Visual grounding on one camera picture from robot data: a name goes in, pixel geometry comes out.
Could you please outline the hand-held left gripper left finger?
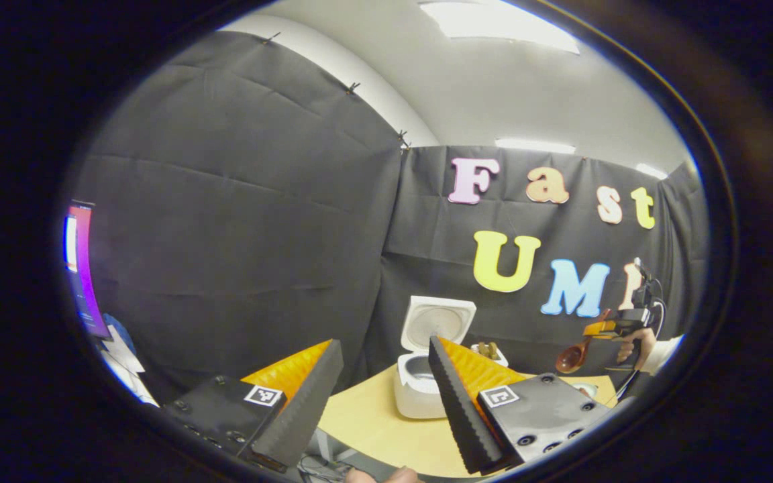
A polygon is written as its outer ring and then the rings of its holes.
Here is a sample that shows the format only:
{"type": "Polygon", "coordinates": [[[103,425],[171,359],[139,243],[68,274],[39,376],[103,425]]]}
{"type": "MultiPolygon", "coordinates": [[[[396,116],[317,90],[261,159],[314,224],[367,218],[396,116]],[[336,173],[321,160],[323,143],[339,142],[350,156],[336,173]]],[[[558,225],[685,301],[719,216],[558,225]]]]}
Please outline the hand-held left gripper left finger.
{"type": "Polygon", "coordinates": [[[309,445],[343,367],[340,340],[328,339],[245,377],[209,377],[162,410],[233,458],[283,473],[309,445]]]}

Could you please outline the white paper sheets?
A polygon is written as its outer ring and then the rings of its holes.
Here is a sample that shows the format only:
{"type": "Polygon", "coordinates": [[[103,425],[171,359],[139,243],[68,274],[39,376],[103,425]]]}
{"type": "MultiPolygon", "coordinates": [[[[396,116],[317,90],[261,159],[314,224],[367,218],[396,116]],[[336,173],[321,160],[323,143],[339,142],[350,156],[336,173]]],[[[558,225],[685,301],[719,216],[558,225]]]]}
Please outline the white paper sheets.
{"type": "Polygon", "coordinates": [[[110,334],[110,341],[102,341],[102,348],[99,355],[103,358],[108,368],[114,376],[132,392],[132,394],[141,401],[141,403],[159,407],[150,391],[142,382],[141,373],[145,369],[133,354],[131,348],[126,345],[125,340],[119,335],[116,327],[107,326],[110,334]]]}

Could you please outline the white rice cooker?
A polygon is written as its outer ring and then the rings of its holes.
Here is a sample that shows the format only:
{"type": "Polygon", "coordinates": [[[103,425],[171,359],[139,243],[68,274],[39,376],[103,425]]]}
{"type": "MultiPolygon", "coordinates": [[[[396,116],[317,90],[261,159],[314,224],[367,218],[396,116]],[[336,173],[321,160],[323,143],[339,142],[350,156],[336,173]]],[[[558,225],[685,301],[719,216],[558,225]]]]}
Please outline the white rice cooker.
{"type": "Polygon", "coordinates": [[[407,354],[396,364],[395,401],[397,409],[409,419],[442,419],[441,394],[427,361],[429,339],[445,337],[461,343],[476,314],[472,301],[410,297],[400,343],[407,354]]]}

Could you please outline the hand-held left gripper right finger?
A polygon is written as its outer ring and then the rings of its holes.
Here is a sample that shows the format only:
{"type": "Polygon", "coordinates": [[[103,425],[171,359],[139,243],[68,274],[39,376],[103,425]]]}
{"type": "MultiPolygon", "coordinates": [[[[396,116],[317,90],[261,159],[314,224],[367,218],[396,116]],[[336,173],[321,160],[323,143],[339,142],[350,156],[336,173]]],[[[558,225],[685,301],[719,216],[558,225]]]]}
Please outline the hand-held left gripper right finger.
{"type": "Polygon", "coordinates": [[[553,373],[524,376],[445,337],[430,337],[427,361],[470,474],[534,464],[613,412],[553,373]]]}

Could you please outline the blue object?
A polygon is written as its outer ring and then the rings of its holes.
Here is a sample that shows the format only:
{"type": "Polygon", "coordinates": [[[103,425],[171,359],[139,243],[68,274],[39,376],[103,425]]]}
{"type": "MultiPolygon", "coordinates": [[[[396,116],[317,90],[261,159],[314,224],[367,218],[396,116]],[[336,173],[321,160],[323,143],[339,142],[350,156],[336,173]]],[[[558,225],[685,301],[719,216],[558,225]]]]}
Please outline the blue object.
{"type": "Polygon", "coordinates": [[[123,326],[123,324],[113,317],[113,315],[110,314],[102,314],[103,320],[105,321],[105,324],[107,324],[108,327],[114,328],[117,332],[117,336],[120,338],[120,340],[125,344],[126,348],[131,352],[133,355],[137,355],[135,345],[132,341],[132,337],[129,335],[128,330],[123,326]]]}

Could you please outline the brown wooden spoon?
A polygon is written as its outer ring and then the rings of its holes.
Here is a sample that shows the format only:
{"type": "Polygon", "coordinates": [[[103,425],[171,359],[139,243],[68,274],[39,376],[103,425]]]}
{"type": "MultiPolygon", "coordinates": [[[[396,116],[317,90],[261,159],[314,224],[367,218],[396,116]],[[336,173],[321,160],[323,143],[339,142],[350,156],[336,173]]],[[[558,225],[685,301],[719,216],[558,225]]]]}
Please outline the brown wooden spoon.
{"type": "Polygon", "coordinates": [[[593,340],[610,340],[613,339],[611,335],[611,328],[613,328],[613,321],[609,320],[611,315],[611,309],[605,309],[597,321],[592,322],[588,326],[584,327],[582,333],[582,341],[575,343],[570,347],[567,347],[557,358],[555,368],[558,372],[563,374],[571,374],[576,372],[585,363],[586,356],[588,355],[589,345],[593,340]]]}

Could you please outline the computer monitor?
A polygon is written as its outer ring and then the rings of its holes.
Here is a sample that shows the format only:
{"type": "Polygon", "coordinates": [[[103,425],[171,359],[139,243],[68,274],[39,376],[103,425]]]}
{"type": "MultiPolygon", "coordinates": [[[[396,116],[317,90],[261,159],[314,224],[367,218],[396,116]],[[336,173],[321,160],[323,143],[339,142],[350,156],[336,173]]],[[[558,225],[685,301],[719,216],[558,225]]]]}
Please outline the computer monitor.
{"type": "Polygon", "coordinates": [[[62,223],[62,257],[77,317],[88,334],[100,340],[113,339],[97,302],[90,272],[90,223],[94,205],[83,201],[68,204],[62,223]]]}

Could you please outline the white toaster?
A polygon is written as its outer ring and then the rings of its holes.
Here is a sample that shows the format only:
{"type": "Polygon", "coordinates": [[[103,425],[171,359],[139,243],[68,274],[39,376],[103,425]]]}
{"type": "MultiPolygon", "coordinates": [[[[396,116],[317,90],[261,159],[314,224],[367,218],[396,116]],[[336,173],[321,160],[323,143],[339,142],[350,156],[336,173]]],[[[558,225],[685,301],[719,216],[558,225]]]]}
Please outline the white toaster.
{"type": "MultiPolygon", "coordinates": [[[[470,349],[471,349],[472,351],[474,351],[476,354],[479,354],[479,352],[478,352],[478,344],[479,344],[479,342],[478,342],[478,343],[473,343],[473,344],[470,346],[470,349]]],[[[493,361],[494,363],[496,363],[496,364],[499,364],[499,365],[502,365],[502,366],[504,366],[504,367],[509,367],[509,362],[507,361],[506,357],[504,356],[503,352],[500,350],[500,348],[499,348],[499,347],[498,347],[498,352],[499,352],[499,355],[500,355],[500,360],[492,360],[492,361],[493,361]]]]}

